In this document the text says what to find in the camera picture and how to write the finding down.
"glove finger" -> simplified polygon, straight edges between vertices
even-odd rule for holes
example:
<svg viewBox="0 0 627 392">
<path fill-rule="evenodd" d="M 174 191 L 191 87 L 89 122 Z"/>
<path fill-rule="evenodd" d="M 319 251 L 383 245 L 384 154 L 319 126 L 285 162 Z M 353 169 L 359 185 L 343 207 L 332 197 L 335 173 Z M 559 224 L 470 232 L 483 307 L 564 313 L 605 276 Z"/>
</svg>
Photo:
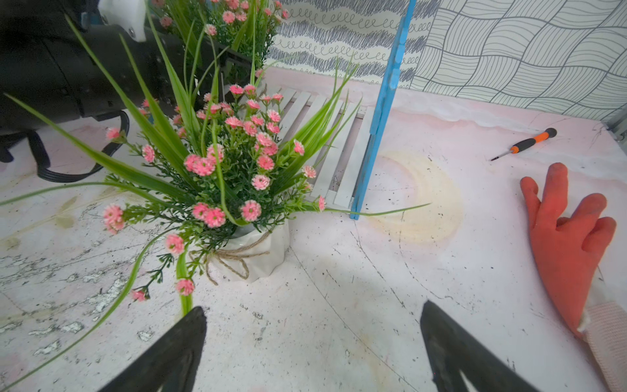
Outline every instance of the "glove finger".
<svg viewBox="0 0 627 392">
<path fill-rule="evenodd" d="M 596 226 L 599 216 L 607 206 L 608 200 L 602 194 L 587 195 L 581 200 L 572 214 L 571 220 L 563 227 L 563 230 L 572 233 L 577 239 L 583 241 Z"/>
<path fill-rule="evenodd" d="M 597 220 L 594 228 L 584 240 L 581 248 L 586 252 L 598 256 L 598 260 L 603 257 L 605 249 L 612 242 L 612 237 L 616 231 L 616 221 L 609 216 Z"/>
<path fill-rule="evenodd" d="M 527 216 L 529 217 L 529 229 L 535 226 L 535 216 L 540 208 L 540 199 L 538 199 L 538 184 L 531 177 L 523 177 L 520 180 L 520 190 L 525 198 L 527 205 Z"/>
<path fill-rule="evenodd" d="M 568 221 L 571 220 L 570 218 L 566 218 L 565 216 L 560 216 L 557 219 L 557 227 L 563 226 L 566 223 L 568 223 Z"/>
<path fill-rule="evenodd" d="M 542 203 L 536 224 L 555 228 L 557 219 L 568 205 L 568 169 L 563 163 L 553 163 L 547 171 Z"/>
</svg>

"table surface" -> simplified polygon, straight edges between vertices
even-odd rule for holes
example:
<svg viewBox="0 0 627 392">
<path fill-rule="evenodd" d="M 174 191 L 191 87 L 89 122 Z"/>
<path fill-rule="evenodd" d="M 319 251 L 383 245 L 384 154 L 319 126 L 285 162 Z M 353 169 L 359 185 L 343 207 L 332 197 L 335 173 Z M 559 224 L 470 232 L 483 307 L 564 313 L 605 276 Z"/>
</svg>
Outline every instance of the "table surface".
<svg viewBox="0 0 627 392">
<path fill-rule="evenodd" d="M 270 85 L 329 94 L 333 79 L 270 70 Z M 374 105 L 378 86 L 351 82 L 350 99 Z M 105 126 L 64 124 L 91 145 Z M 555 127 L 554 139 L 489 159 Z M 137 127 L 132 125 L 136 135 Z M 92 164 L 52 130 L 41 132 L 53 166 Z M 123 148 L 115 155 L 133 164 Z M 25 142 L 0 164 L 1 198 L 51 186 L 35 175 Z M 208 318 L 196 391 L 435 391 L 419 327 L 438 304 L 542 391 L 602 391 L 584 343 L 564 327 L 535 269 L 519 180 L 542 189 L 549 164 L 570 170 L 567 213 L 592 192 L 618 222 L 601 273 L 627 307 L 627 156 L 600 123 L 399 90 L 364 211 L 415 204 L 405 214 L 350 220 L 298 215 L 285 263 L 270 277 L 219 287 L 200 278 L 194 303 Z M 104 177 L 98 173 L 90 180 Z M 119 294 L 156 225 L 102 231 L 109 203 L 137 201 L 114 189 L 73 188 L 0 208 L 0 377 L 10 383 L 70 345 Z M 154 247 L 140 270 L 156 266 Z M 163 335 L 179 316 L 173 273 L 144 303 L 126 300 L 109 320 L 15 391 L 95 391 Z"/>
</svg>

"patterned wallpaper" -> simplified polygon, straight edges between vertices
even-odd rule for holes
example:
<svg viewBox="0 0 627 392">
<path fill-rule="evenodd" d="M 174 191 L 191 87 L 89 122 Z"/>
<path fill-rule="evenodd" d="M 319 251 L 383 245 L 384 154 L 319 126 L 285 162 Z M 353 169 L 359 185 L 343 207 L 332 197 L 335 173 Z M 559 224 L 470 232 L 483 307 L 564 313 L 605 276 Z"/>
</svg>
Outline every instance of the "patterned wallpaper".
<svg viewBox="0 0 627 392">
<path fill-rule="evenodd" d="M 280 66 L 332 73 L 352 55 L 381 81 L 406 0 L 284 3 Z M 627 0 L 419 0 L 400 86 L 608 119 L 627 103 Z"/>
</svg>

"black cable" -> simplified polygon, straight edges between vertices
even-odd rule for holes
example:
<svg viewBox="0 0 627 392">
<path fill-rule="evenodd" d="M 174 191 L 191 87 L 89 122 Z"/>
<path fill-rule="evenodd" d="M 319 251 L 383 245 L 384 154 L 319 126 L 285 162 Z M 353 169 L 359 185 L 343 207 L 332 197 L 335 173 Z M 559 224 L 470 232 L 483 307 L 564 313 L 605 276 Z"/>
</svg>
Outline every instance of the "black cable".
<svg viewBox="0 0 627 392">
<path fill-rule="evenodd" d="M 129 128 L 129 116 L 120 110 L 120 132 L 123 132 L 124 135 L 128 137 Z M 46 147 L 43 145 L 41 138 L 34 130 L 28 130 L 25 133 L 28 138 L 28 145 L 30 146 L 33 157 L 35 158 L 35 162 L 37 162 L 37 176 L 44 180 L 53 183 L 75 183 L 96 172 L 99 172 L 102 169 L 102 166 L 96 163 L 90 172 L 84 174 L 65 174 L 49 170 L 50 158 L 48 157 Z M 108 156 L 112 156 L 121 146 L 122 145 L 119 143 L 111 142 L 102 149 L 102 152 Z"/>
</svg>

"background flower pot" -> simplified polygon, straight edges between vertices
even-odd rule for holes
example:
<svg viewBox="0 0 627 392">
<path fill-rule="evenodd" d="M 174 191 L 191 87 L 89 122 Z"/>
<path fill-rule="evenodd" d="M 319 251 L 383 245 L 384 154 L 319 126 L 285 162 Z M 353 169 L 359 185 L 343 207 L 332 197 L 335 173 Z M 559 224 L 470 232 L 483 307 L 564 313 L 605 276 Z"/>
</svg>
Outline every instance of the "background flower pot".
<svg viewBox="0 0 627 392">
<path fill-rule="evenodd" d="M 256 231 L 252 225 L 248 230 L 250 232 L 246 233 L 245 230 L 240 230 L 236 232 L 235 235 L 241 235 L 236 238 L 230 239 L 225 246 L 221 248 L 221 250 L 237 250 L 240 248 L 245 248 L 259 241 L 262 236 L 266 233 L 266 231 L 260 232 Z M 263 240 L 259 242 L 259 244 L 253 246 L 250 249 L 243 250 L 242 252 L 238 252 L 238 256 L 242 257 L 245 261 L 246 266 L 248 267 L 249 276 L 246 279 L 247 282 L 254 282 L 255 280 L 270 276 L 272 271 L 279 266 L 285 260 L 285 251 L 290 246 L 290 228 L 287 222 L 278 225 L 272 229 L 272 232 Z M 246 257 L 246 255 L 255 255 L 259 253 L 265 253 L 263 255 L 257 255 L 252 257 Z M 229 277 L 229 279 L 235 280 L 243 280 L 241 276 L 237 273 L 233 273 L 228 267 L 220 263 L 220 261 L 215 257 L 208 257 L 209 261 L 215 265 L 221 273 Z M 225 257 L 221 257 L 222 261 L 231 267 L 233 270 L 238 273 L 245 275 L 245 269 L 243 268 L 241 262 L 237 260 L 231 260 Z"/>
</svg>

